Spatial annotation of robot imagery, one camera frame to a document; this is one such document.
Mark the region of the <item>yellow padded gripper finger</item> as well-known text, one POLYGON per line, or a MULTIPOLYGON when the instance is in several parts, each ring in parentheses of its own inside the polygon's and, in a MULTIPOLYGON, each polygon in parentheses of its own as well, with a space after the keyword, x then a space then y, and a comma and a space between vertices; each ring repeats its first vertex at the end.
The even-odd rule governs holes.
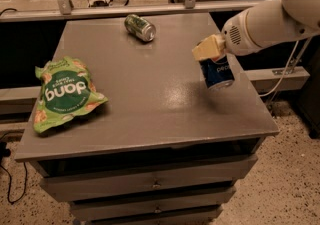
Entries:
POLYGON ((221 34, 213 34, 202 40, 193 50, 196 61, 212 59, 218 61, 225 56, 225 39, 221 34))

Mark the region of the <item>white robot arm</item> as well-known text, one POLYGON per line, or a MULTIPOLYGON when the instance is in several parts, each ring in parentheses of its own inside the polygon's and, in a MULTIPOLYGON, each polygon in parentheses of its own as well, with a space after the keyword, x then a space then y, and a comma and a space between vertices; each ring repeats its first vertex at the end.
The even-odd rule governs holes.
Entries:
POLYGON ((245 56, 320 34, 320 0, 264 0, 233 16, 193 50, 195 60, 245 56))

